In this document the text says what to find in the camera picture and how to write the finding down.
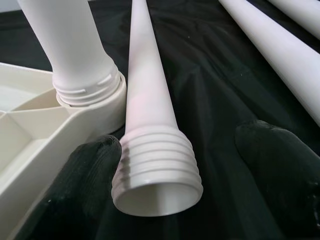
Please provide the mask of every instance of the tapered plastic tube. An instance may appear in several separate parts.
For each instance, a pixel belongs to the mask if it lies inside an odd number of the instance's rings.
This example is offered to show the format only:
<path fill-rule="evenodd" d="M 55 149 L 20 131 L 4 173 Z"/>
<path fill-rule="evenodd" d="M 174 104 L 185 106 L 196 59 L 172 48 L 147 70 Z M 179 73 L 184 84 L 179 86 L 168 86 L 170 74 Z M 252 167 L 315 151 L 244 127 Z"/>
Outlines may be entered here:
<path fill-rule="evenodd" d="M 319 0 L 268 0 L 303 28 L 320 39 Z"/>
<path fill-rule="evenodd" d="M 219 0 L 320 126 L 320 54 L 246 0 Z"/>
<path fill-rule="evenodd" d="M 102 46 L 86 0 L 18 0 L 53 70 L 53 85 L 71 106 L 114 93 L 120 74 Z"/>
<path fill-rule="evenodd" d="M 203 187 L 192 145 L 179 131 L 146 0 L 132 1 L 122 157 L 112 180 L 115 206 L 164 216 L 195 205 Z"/>

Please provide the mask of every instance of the white plastic tube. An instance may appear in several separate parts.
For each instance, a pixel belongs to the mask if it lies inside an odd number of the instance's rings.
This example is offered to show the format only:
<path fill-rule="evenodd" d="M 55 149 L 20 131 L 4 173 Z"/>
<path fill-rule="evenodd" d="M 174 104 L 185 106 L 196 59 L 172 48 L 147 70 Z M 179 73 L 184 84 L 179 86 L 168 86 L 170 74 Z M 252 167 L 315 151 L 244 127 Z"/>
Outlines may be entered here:
<path fill-rule="evenodd" d="M 122 157 L 112 180 L 115 206 L 164 216 L 195 205 L 203 187 L 192 145 L 179 131 L 146 0 L 133 0 Z"/>
<path fill-rule="evenodd" d="M 246 0 L 219 0 L 320 126 L 320 54 Z"/>
<path fill-rule="evenodd" d="M 320 39 L 319 0 L 268 0 L 303 28 Z"/>
<path fill-rule="evenodd" d="M 86 0 L 18 0 L 53 70 L 53 85 L 71 106 L 98 103 L 120 74 L 105 53 Z"/>

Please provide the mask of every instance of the cream plastic tray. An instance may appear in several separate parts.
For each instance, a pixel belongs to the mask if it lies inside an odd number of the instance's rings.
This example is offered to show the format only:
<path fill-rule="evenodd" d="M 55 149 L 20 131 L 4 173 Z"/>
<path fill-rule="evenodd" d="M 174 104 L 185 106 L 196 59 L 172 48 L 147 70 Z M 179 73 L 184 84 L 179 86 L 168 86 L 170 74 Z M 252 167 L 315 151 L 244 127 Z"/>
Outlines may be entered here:
<path fill-rule="evenodd" d="M 52 73 L 0 63 L 0 239 L 19 229 L 71 152 L 125 122 L 126 83 L 90 107 L 61 106 Z"/>

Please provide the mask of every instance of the tube opening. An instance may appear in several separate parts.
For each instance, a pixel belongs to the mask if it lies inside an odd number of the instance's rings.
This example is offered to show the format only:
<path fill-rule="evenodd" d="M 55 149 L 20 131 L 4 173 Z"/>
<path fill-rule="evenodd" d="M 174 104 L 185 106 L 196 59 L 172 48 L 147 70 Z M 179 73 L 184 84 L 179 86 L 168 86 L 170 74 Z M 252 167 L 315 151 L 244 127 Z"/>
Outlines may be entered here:
<path fill-rule="evenodd" d="M 198 191 L 186 184 L 155 183 L 128 189 L 115 200 L 115 206 L 134 216 L 166 216 L 192 207 L 199 197 Z"/>

